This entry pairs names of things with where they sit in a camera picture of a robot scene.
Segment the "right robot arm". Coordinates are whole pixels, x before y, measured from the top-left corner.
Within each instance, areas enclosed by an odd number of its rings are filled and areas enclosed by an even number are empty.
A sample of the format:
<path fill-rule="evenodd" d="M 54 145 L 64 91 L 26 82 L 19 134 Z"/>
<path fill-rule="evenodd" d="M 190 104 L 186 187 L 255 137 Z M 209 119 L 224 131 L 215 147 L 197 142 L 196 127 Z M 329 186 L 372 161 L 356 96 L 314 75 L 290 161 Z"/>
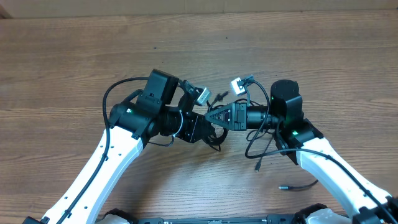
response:
<path fill-rule="evenodd" d="M 266 105 L 230 103 L 207 112 L 207 121 L 230 131 L 271 129 L 277 146 L 260 157 L 282 154 L 306 170 L 340 203 L 338 215 L 317 203 L 286 218 L 286 223 L 397 223 L 397 198 L 351 167 L 327 138 L 304 117 L 297 82 L 278 80 Z"/>

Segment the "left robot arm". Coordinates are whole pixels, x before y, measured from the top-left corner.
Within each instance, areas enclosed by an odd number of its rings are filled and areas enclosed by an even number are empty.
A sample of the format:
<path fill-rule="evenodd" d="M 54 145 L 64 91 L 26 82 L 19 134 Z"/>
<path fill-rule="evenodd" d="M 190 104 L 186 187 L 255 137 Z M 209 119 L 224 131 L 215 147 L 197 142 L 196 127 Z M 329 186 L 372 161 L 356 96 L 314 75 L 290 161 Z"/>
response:
<path fill-rule="evenodd" d="M 144 81 L 144 89 L 132 92 L 109 113 L 106 102 L 116 85 L 106 90 L 105 129 L 94 153 L 59 201 L 41 219 L 26 217 L 24 223 L 94 223 L 124 171 L 152 137 L 195 143 L 213 132 L 204 116 L 193 112 L 195 105 L 206 105 L 211 95 L 207 87 L 157 69 Z"/>

